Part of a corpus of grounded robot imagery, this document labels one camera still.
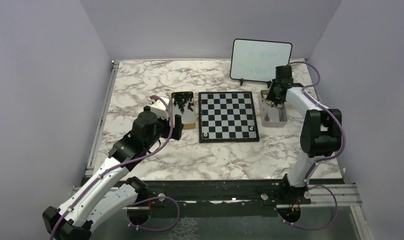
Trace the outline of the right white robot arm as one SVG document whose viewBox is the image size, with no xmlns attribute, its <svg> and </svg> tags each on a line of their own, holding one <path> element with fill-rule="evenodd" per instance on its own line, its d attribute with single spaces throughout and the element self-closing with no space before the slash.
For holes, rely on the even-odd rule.
<svg viewBox="0 0 404 240">
<path fill-rule="evenodd" d="M 342 113 L 313 98 L 305 86 L 295 83 L 290 64 L 276 67 L 266 99 L 275 107 L 292 105 L 303 117 L 301 154 L 279 184 L 278 197 L 292 204 L 303 197 L 319 163 L 332 159 L 343 148 Z"/>
</svg>

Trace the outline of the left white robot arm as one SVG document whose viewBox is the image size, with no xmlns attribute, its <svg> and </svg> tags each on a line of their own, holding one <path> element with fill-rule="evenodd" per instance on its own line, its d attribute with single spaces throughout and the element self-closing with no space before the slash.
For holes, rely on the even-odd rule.
<svg viewBox="0 0 404 240">
<path fill-rule="evenodd" d="M 118 140 L 99 169 L 67 201 L 49 206 L 42 214 L 52 240 L 88 240 L 101 223 L 120 209 L 148 204 L 157 196 L 137 177 L 128 178 L 116 191 L 111 188 L 141 161 L 162 150 L 170 140 L 180 140 L 181 116 L 168 107 L 146 106 L 132 129 Z"/>
</svg>

